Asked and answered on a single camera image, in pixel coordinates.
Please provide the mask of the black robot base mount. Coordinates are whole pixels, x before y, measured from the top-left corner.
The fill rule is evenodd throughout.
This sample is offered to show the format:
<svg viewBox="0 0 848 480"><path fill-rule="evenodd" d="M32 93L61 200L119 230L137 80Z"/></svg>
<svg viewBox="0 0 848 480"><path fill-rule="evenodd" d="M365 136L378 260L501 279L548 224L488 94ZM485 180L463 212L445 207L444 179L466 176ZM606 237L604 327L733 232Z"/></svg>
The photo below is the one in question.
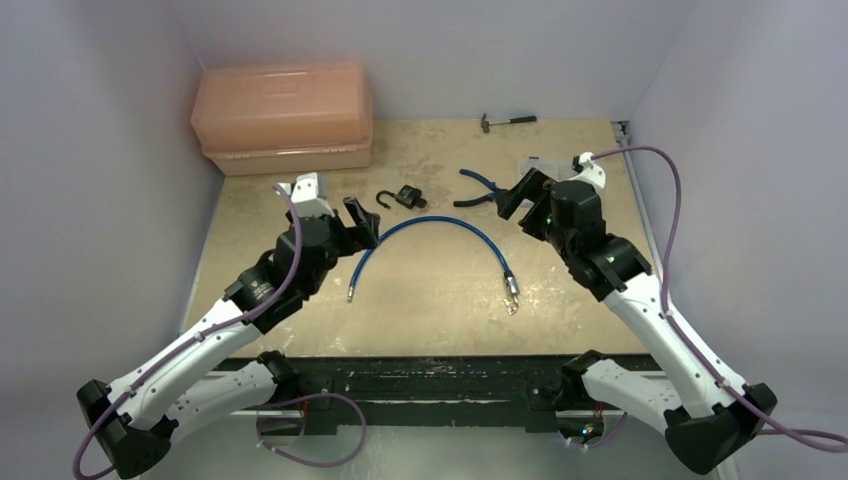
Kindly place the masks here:
<svg viewBox="0 0 848 480"><path fill-rule="evenodd" d="M258 360L284 378L275 404L308 396L304 432L334 435L340 426L522 427L555 432L563 411L590 410L597 399L577 383L579 368L603 354L286 357Z"/></svg>

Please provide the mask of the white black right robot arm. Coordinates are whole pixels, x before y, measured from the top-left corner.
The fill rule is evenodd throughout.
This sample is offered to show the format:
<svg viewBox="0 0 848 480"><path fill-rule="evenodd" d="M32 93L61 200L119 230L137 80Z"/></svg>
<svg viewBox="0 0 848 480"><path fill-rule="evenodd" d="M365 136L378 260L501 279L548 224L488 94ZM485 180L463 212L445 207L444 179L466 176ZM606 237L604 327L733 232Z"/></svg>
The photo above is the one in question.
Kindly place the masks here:
<svg viewBox="0 0 848 480"><path fill-rule="evenodd" d="M623 409L662 434L690 471L708 474L762 430L763 420L746 406L770 413L776 395L764 383L748 383L661 301L650 263L632 242L606 230L605 181L599 167L583 167L561 182L531 169L496 196L497 214L508 219L530 202L519 222L523 232L554 248L572 279L627 325L670 384L589 351L564 366L558 396L576 407L597 400Z"/></svg>

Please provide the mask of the blue cable lock loop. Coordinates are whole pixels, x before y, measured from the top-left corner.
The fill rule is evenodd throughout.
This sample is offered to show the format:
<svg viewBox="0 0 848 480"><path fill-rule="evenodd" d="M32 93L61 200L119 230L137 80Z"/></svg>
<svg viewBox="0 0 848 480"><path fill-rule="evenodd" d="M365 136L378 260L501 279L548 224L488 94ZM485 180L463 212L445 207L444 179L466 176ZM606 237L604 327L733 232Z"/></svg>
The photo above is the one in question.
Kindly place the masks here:
<svg viewBox="0 0 848 480"><path fill-rule="evenodd" d="M471 225L470 223L468 223L466 221L463 221L463 220L460 220L460 219L454 218L454 217L443 216L443 215L427 215L427 216L423 216L423 217L414 218L414 219L411 219L411 220L406 220L406 221L403 221L403 222L389 228L386 232L381 234L380 238L379 238L379 244L384 243L389 238L391 238L392 236L394 236L395 234L399 233L400 231L402 231L404 229L408 229L408 228L411 228L412 226L419 225L419 224L426 224L426 223L443 223L443 224L454 225L454 226L457 226L461 229L464 229L464 230L472 233L477 238L482 240L488 246L488 248L491 250L491 252L494 254L495 258L497 259L497 261L498 261L498 263L501 267L501 270L502 270L502 273L503 273L504 285L505 285L505 289L506 289L506 298L509 297L509 296L516 296L519 299L520 288L519 288L519 285L518 285L517 277L514 274L513 270L510 268L510 266L509 266L509 264L506 260L506 257L504 256L502 251L494 243L494 241L490 239L490 237L488 235L486 235L483 231L481 231L480 229L478 229L477 227ZM374 252L375 252L374 249L367 250L363 254L363 256L361 257L361 259L358 261L356 267L354 268L352 276L351 276L349 284L348 284L348 290L347 290L347 296L346 296L346 301L348 303L351 303L353 301L356 286L357 286L357 283L359 281L359 278L360 278L368 260L370 259L370 257L373 255Z"/></svg>

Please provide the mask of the small silver keys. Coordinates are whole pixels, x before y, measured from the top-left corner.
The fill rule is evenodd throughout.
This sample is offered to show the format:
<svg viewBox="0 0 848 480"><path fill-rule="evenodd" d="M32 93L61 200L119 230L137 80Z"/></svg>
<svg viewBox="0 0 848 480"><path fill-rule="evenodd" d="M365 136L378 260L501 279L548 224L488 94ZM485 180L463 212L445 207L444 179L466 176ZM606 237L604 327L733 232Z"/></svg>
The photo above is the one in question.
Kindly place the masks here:
<svg viewBox="0 0 848 480"><path fill-rule="evenodd" d="M520 308L519 299L516 296L509 296L504 300L504 304L509 315L515 315Z"/></svg>

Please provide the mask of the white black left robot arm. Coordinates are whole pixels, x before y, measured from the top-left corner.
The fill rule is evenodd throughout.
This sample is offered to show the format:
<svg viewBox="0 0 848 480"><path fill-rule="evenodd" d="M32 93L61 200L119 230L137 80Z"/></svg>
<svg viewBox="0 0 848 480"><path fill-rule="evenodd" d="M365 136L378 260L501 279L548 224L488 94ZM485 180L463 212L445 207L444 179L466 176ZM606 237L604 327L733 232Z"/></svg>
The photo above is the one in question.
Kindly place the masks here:
<svg viewBox="0 0 848 480"><path fill-rule="evenodd" d="M243 271L188 331L160 353L110 383L91 380L77 392L89 426L73 461L98 442L108 473L132 479L200 429L251 407L319 405L337 399L327 387L306 386L286 357L271 351L216 379L207 374L241 347L268 333L316 294L340 258L378 245L380 218L357 199L344 205L354 223L317 200L290 201L289 229L274 249Z"/></svg>

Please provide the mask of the black lock body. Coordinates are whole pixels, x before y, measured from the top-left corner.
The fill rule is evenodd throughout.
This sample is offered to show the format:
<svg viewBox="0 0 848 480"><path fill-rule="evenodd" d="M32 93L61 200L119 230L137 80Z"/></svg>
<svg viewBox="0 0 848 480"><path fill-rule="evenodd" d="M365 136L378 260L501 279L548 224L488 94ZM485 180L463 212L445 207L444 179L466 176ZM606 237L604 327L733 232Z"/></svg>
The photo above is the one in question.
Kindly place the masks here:
<svg viewBox="0 0 848 480"><path fill-rule="evenodd" d="M427 207L427 200L423 198L422 190L416 187L412 187L410 185L404 185L396 193L390 192L388 190L381 190L375 195L375 201L378 205L386 209L390 209L390 205L383 200L383 196L388 196L392 198L396 203L404 206L407 209L423 209Z"/></svg>

